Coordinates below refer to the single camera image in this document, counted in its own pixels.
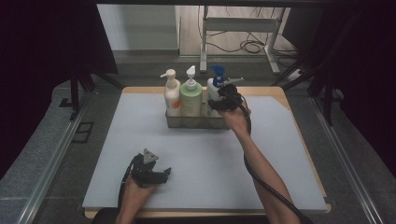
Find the human arm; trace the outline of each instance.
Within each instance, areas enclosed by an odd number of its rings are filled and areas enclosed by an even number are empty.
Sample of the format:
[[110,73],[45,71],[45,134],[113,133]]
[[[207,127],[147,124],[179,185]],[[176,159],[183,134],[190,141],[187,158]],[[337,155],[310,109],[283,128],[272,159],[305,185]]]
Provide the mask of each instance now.
[[[238,138],[251,170],[261,180],[291,202],[291,197],[283,180],[250,137],[248,124],[242,110],[237,108],[235,111],[220,111],[219,113],[225,118],[227,124]],[[299,218],[285,204],[256,180],[254,180],[254,186],[272,224],[300,223]]]
[[134,179],[128,175],[116,224],[131,224],[137,212],[143,207],[151,193],[156,188],[156,185],[149,186],[147,188],[140,188]]

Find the forearm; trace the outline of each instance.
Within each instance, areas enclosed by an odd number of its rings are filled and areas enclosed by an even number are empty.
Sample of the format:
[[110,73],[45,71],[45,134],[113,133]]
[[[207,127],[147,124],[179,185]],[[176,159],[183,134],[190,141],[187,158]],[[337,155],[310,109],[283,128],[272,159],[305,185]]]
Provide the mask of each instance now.
[[[236,136],[244,149],[245,157],[252,171],[265,183],[278,191],[287,200],[291,202],[289,192],[279,174],[276,172],[270,162],[257,148],[254,141],[248,133],[236,133]],[[297,216],[289,210],[278,198],[276,198],[267,189],[255,182],[255,187],[262,205],[265,207],[268,219],[274,223],[300,223]]]
[[157,186],[149,186],[140,188],[129,175],[122,195],[122,204],[120,212],[117,215],[117,224],[131,224],[136,214],[143,207],[149,195],[157,188]]

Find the metal frame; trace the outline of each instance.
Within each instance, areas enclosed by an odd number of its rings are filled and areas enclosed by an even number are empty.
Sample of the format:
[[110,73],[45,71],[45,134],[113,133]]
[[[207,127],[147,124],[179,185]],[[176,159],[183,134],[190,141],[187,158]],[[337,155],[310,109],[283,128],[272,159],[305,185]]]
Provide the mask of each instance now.
[[282,18],[285,14],[285,8],[282,7],[280,14],[275,19],[253,19],[253,18],[208,18],[208,6],[204,7],[203,27],[202,27],[202,44],[200,72],[205,73],[207,69],[207,52],[206,52],[206,32],[207,31],[232,31],[232,32],[262,32],[272,33],[270,41],[265,46],[265,54],[271,65],[274,74],[279,74],[279,67],[273,55],[276,36],[279,33]]
[[359,178],[358,173],[352,165],[341,141],[339,140],[336,131],[332,127],[332,125],[328,124],[328,121],[323,116],[323,108],[318,98],[311,98],[311,103],[316,110],[316,114],[320,121],[320,124],[323,127],[324,132],[329,138],[332,148],[334,149],[334,153],[340,161],[341,167],[346,174],[347,179],[349,180],[349,184],[352,187],[353,191],[356,194],[356,197],[361,204],[361,208],[363,209],[364,214],[367,216],[367,219],[371,224],[383,224],[378,209],[374,203],[374,200],[370,196],[366,187],[364,187],[361,179]]
[[50,184],[52,183],[53,178],[55,177],[59,166],[61,165],[62,159],[64,158],[64,154],[69,147],[70,142],[72,141],[73,135],[85,114],[87,103],[89,102],[89,95],[84,94],[82,96],[81,107],[74,120],[71,120],[64,135],[58,143],[58,146],[52,153],[47,166],[37,183],[35,184],[35,188],[29,196],[28,201],[25,206],[21,210],[20,216],[16,223],[24,224],[24,223],[32,223],[41,203],[46,196],[48,189],[50,188]]

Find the lotion bottle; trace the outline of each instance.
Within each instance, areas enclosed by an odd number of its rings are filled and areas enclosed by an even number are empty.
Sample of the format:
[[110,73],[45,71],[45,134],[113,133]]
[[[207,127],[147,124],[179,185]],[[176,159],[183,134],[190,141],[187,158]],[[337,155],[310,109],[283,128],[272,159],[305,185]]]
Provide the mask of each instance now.
[[205,102],[205,116],[208,118],[222,118],[217,110],[214,110],[208,104],[209,100],[220,101],[222,97],[218,94],[218,89],[221,87],[221,83],[224,82],[224,67],[219,65],[212,65],[210,68],[216,73],[216,77],[207,80],[207,99]]
[[180,87],[180,102],[182,117],[201,117],[202,116],[202,86],[193,78],[195,76],[195,66],[187,70],[189,80]]
[[163,93],[166,103],[166,115],[168,117],[180,117],[180,82],[175,79],[176,71],[168,69],[161,77],[168,78]]

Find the black curtain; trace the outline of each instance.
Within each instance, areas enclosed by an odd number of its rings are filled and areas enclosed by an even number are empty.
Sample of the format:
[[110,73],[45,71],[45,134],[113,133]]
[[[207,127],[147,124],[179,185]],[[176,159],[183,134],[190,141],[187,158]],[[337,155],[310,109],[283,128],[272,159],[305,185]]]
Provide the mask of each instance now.
[[52,90],[86,64],[118,73],[96,4],[0,3],[1,176],[51,102]]
[[335,86],[347,117],[396,176],[396,8],[372,1],[337,55]]

